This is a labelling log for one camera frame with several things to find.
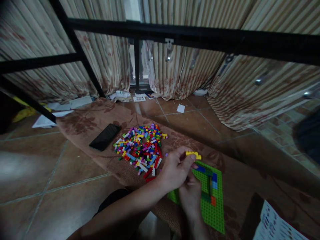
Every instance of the black metal bar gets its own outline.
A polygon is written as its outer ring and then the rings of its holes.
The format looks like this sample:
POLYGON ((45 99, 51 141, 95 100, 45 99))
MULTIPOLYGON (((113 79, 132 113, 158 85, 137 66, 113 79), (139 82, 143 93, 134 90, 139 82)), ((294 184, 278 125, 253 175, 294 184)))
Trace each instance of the black metal bar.
POLYGON ((86 69, 93 85, 95 86, 96 90, 98 91, 98 94, 100 97, 105 97, 103 90, 100 86, 100 83, 87 59, 86 54, 84 53, 81 44, 74 32, 74 30, 72 28, 70 28, 69 24, 68 24, 68 16, 66 14, 66 12, 64 11, 61 3, 59 0, 49 0, 50 4, 53 8, 53 10, 55 11, 58 19, 61 22, 61 25, 63 27, 63 29, 65 30, 66 34, 68 35, 74 49, 76 50, 76 52, 81 56, 81 61, 82 64, 84 66, 84 68, 86 69))
POLYGON ((26 102, 30 107, 33 107, 36 111, 50 119, 52 122, 56 123, 56 116, 49 112, 46 108, 40 105, 37 101, 35 101, 32 97, 26 94, 22 89, 17 87, 15 84, 10 82, 8 79, 0 75, 0 86, 13 95, 20 98, 22 101, 26 102))
POLYGON ((81 61, 79 54, 70 53, 57 56, 29 58, 0 62, 0 74, 25 71, 29 69, 54 66, 64 63, 81 61))
POLYGON ((139 90, 139 81, 140 81, 140 68, 139 68, 139 64, 140 64, 140 40, 139 38, 135 38, 134 40, 134 68, 135 68, 135 72, 136 72, 136 89, 139 90))
POLYGON ((320 36, 69 18, 71 28, 120 37, 320 66, 320 36))

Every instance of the lego baseplate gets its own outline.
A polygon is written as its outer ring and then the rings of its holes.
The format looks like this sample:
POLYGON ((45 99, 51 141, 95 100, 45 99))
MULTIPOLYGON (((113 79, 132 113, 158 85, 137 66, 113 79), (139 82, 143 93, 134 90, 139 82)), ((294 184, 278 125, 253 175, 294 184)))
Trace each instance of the lego baseplate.
MULTIPOLYGON (((201 212, 202 217, 205 223, 216 229, 217 231, 221 232, 222 234, 225 234, 224 231, 224 214, 223 214, 223 192, 222 192, 222 174, 221 171, 208 166, 207 164, 204 164, 202 162, 196 161, 197 165, 205 167, 207 169, 210 169, 212 172, 217 174, 217 185, 218 189, 212 188, 212 196, 216 198, 216 206, 212 206, 208 201, 201 198, 201 212)), ((194 176, 199 179, 201 182, 201 190, 205 193, 209 193, 208 187, 210 186, 210 183, 208 181, 208 176, 206 176, 204 173, 199 172, 197 170, 192 170, 194 176)), ((168 193, 168 198, 172 200, 173 202, 180 204, 180 198, 179 198, 179 190, 175 189, 168 193)))

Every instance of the rug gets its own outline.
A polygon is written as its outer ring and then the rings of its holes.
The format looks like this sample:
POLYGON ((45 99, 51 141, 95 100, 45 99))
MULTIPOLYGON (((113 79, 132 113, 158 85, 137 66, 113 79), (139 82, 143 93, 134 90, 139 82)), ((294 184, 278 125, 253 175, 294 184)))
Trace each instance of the rug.
MULTIPOLYGON (((103 152, 89 147, 89 144, 109 124, 122 127, 115 139, 127 133, 131 127, 151 125, 151 119, 113 103, 105 98, 97 99, 89 105, 57 118, 62 134, 75 146, 84 151, 99 166, 113 174, 119 182, 129 189, 143 186, 145 179, 137 175, 127 161, 118 161, 112 144, 103 152)), ((248 222, 247 210, 254 195, 266 199, 285 221, 309 239, 320 237, 320 201, 298 191, 288 184, 230 158, 217 150, 199 143, 182 133, 157 123, 169 138, 163 141, 162 152, 168 153, 185 145, 202 156, 202 162, 222 173, 223 209, 225 235, 210 228, 213 239, 240 239, 239 233, 244 222, 248 222)), ((166 221, 170 228, 181 236, 187 227, 184 212, 180 206, 162 198, 152 209, 159 218, 166 221)))

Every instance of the black smartphone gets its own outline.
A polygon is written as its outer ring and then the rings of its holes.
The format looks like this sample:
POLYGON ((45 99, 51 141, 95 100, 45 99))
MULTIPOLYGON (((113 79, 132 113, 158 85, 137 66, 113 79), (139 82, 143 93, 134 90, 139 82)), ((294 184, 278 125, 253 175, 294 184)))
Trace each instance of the black smartphone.
POLYGON ((120 127, 110 123, 93 141, 90 147, 102 152, 112 142, 113 138, 120 131, 120 127))

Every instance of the floral curtain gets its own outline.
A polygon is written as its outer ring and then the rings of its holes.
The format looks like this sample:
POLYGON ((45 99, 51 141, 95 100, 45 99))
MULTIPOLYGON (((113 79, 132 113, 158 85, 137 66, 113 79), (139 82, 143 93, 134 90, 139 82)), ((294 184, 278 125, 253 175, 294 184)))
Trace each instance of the floral curtain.
MULTIPOLYGON (((142 22, 198 27, 239 28, 251 7, 251 1, 211 0, 142 0, 142 22)), ((171 60, 166 62, 167 47, 162 43, 145 43, 144 69, 149 70, 153 91, 165 100, 188 97, 210 80, 223 52, 199 50, 173 45, 171 60)))
MULTIPOLYGON (((69 17, 125 21, 123 1, 61 1, 69 17)), ((73 53, 74 49, 48 0, 3 4, 0 61, 73 53)), ((129 89, 127 39, 76 32, 106 95, 129 89)), ((68 101, 97 92, 81 62, 6 74, 39 101, 68 101)))
MULTIPOLYGON (((320 1, 257 1, 242 29, 319 35, 319 12, 320 1)), ((215 76, 207 99, 223 124, 242 131, 305 103, 319 74, 316 66, 240 55, 215 76)))

